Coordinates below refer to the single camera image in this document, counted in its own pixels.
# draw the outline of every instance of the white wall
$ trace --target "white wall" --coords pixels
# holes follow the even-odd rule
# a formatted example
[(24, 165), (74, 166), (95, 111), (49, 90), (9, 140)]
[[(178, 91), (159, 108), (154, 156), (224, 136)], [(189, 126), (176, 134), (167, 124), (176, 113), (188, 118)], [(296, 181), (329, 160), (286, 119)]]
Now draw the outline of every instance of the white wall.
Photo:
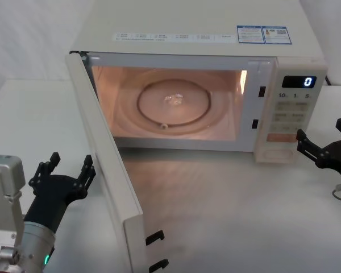
[[(93, 1), (0, 0), (0, 87), (5, 78), (68, 79), (64, 55)], [(330, 65), (330, 80), (341, 85), (341, 0), (301, 2)]]
[(328, 62), (328, 77), (341, 85), (341, 0), (301, 0)]

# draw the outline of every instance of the table surface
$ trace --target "table surface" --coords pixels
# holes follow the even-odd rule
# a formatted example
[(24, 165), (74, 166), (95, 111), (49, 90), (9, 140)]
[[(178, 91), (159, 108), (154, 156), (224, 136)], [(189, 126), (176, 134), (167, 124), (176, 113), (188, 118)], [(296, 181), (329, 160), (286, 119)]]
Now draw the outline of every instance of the table surface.
[[(332, 101), (336, 108), (331, 108)], [(308, 136), (321, 146), (341, 139), (334, 129), (340, 117), (341, 86), (323, 87)], [(38, 163), (54, 151), (62, 158), (56, 173), (72, 176), (78, 175), (89, 153), (71, 83), (5, 83), (0, 91), (0, 154), (21, 157), (28, 181)], [(250, 153), (148, 150), (123, 156), (136, 191), (146, 179), (134, 176), (137, 162), (167, 164), (182, 157), (183, 166), (193, 166), (196, 179), (205, 165), (211, 171), (206, 179), (219, 169), (225, 179), (232, 177), (232, 190), (239, 198), (231, 203), (238, 213), (230, 217), (242, 224), (241, 230), (232, 230), (242, 235), (232, 237), (230, 257), (237, 272), (341, 272), (341, 202), (331, 195), (341, 183), (338, 173), (319, 170), (302, 156), (296, 164), (283, 166), (257, 165)], [(22, 192), (25, 213), (34, 196), (28, 185)], [(106, 200), (96, 180), (86, 199), (69, 206), (56, 236), (56, 251), (46, 272), (123, 272)]]

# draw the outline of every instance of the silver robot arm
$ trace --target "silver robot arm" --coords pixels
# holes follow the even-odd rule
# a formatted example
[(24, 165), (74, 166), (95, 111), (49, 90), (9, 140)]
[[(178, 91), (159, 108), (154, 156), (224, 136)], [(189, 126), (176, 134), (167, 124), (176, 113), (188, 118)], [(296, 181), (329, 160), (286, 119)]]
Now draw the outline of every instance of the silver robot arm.
[(19, 198), (25, 185), (22, 161), (0, 155), (0, 273), (41, 273), (55, 243), (55, 232), (67, 206), (87, 196), (96, 174), (88, 155), (75, 179), (51, 175), (60, 157), (40, 163), (29, 185), (36, 196), (23, 219)]
[(0, 155), (0, 265), (16, 264), (24, 222), (19, 198), (25, 185), (22, 161)]

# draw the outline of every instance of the white microwave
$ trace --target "white microwave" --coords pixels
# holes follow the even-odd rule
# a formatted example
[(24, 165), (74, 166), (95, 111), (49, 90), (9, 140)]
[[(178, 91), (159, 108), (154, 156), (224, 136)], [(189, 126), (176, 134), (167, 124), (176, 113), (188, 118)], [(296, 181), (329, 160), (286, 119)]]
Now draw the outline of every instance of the white microwave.
[(143, 212), (118, 147), (291, 163), (327, 71), (298, 0), (98, 0), (66, 63), (133, 272)]

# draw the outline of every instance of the microwave door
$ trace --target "microwave door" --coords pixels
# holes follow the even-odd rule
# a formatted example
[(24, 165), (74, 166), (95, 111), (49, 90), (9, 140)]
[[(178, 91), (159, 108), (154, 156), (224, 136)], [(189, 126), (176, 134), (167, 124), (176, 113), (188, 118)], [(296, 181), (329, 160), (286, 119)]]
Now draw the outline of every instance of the microwave door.
[(107, 126), (81, 56), (77, 53), (67, 55), (66, 64), (127, 272), (147, 272), (142, 208)]

